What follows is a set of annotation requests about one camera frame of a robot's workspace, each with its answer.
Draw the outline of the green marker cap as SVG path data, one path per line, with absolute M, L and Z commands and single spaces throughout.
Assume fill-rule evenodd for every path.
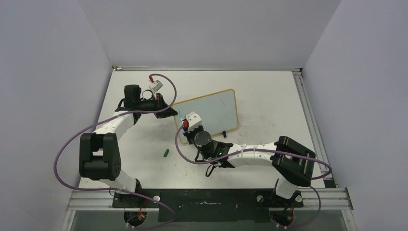
M 165 153 L 163 154 L 163 157 L 167 157 L 169 154 L 169 149 L 166 149 Z

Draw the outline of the yellow framed whiteboard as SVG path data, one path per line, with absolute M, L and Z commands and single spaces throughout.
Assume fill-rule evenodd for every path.
M 235 91 L 227 89 L 173 104 L 177 128 L 184 124 L 185 116 L 195 111 L 202 119 L 202 126 L 212 136 L 239 126 Z

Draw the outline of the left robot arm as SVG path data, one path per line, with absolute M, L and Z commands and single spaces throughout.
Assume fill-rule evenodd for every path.
M 153 112 L 159 119 L 178 114 L 164 101 L 162 94 L 153 88 L 149 91 L 151 98 L 144 99 L 139 85 L 126 85 L 124 98 L 119 102 L 113 120 L 80 136 L 80 176 L 116 188 L 118 193 L 125 194 L 124 200 L 131 207 L 142 204 L 143 193 L 139 180 L 122 169 L 119 139 L 137 123 L 144 111 Z

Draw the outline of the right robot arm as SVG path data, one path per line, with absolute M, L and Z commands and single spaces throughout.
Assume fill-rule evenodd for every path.
M 211 164 L 220 168 L 275 168 L 281 177 L 277 180 L 272 200 L 278 206 L 290 202 L 299 187 L 311 186 L 316 154 L 290 137 L 280 136 L 276 142 L 268 144 L 245 145 L 216 141 L 202 126 L 191 131 L 181 126 L 178 134 L 182 134 L 202 157 L 195 160 L 195 164 Z

